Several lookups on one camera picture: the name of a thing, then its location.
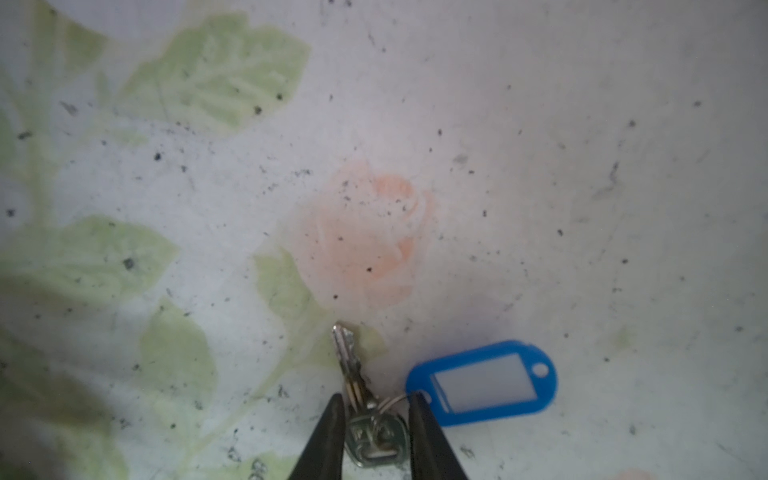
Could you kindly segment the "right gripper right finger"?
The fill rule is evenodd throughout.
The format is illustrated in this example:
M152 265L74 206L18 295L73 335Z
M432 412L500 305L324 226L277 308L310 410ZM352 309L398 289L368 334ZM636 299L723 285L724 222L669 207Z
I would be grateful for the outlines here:
M421 392L409 395L410 468L413 480L468 480Z

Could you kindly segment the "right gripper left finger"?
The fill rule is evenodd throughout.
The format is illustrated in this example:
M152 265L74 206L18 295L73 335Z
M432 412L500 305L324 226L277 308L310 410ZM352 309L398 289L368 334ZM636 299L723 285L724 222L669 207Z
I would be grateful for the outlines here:
M341 480L345 452L346 407L341 393L333 394L288 480Z

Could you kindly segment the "key with blue tag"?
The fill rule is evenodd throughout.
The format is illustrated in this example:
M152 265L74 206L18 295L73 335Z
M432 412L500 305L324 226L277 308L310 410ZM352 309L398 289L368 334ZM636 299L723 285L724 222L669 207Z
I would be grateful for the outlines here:
M347 405L345 447L361 468L399 465L416 442L416 428L394 411L416 396L441 427L538 413L558 389L557 370L538 347L516 340L422 362L409 372L402 394L379 397L368 387L355 352L354 331L338 322L331 339L342 375Z

